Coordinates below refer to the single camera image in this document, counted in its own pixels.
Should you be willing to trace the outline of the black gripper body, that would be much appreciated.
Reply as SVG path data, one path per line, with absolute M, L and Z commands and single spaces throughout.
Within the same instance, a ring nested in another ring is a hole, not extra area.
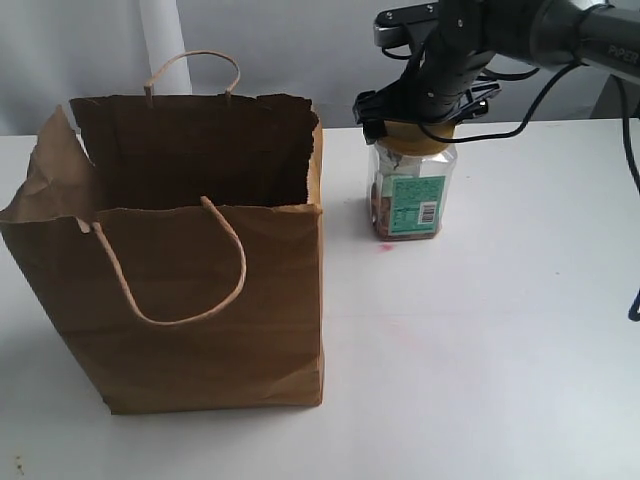
M 457 119 L 464 92 L 496 55 L 489 28 L 495 25 L 493 1 L 434 1 L 439 3 L 437 26 L 414 50 L 399 82 L 409 100 L 425 117 L 423 125 Z

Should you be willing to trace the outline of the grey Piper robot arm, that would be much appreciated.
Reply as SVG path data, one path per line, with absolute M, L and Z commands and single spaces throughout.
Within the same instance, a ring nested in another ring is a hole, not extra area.
M 411 54 L 398 80 L 355 100 L 368 143 L 386 137 L 390 122 L 433 128 L 485 114 L 500 91 L 484 72 L 497 55 L 639 80 L 639 14 L 607 1 L 434 1 L 379 13 L 374 37 L 383 50 Z

